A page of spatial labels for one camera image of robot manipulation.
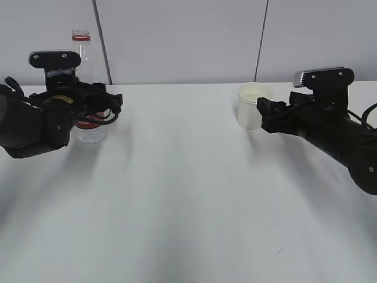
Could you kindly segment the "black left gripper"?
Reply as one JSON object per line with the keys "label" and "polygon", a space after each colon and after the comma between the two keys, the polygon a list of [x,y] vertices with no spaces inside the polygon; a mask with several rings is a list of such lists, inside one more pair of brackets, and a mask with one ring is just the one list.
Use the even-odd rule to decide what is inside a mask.
{"label": "black left gripper", "polygon": [[90,122],[97,120],[97,94],[102,94],[101,111],[110,110],[119,114],[123,105],[122,94],[110,94],[103,83],[88,85],[88,93],[82,90],[80,81],[71,84],[45,85],[46,91],[29,96],[29,123],[42,124],[52,117],[67,121]]}

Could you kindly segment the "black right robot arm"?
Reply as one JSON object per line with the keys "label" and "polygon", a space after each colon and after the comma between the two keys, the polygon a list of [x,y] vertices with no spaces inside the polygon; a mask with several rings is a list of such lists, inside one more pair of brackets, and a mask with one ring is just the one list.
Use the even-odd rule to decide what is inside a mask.
{"label": "black right robot arm", "polygon": [[263,130],[303,138],[344,165],[360,189],[376,195],[376,133],[313,100],[287,105],[259,98],[257,109]]}

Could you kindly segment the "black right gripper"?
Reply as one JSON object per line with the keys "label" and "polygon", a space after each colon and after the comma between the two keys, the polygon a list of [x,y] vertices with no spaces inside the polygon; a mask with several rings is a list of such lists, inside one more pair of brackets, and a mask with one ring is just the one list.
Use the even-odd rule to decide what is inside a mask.
{"label": "black right gripper", "polygon": [[331,102],[321,105],[314,97],[284,101],[257,99],[266,132],[299,136],[316,147],[353,147],[353,121],[347,109]]}

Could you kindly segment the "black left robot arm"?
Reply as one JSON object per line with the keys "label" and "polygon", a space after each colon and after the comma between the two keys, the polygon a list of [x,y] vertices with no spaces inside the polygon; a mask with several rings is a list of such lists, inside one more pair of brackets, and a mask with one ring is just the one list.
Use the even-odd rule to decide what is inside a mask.
{"label": "black left robot arm", "polygon": [[108,93],[102,83],[53,82],[27,97],[7,77],[1,85],[1,147],[14,159],[59,150],[68,146],[77,123],[109,125],[122,105],[122,94]]}

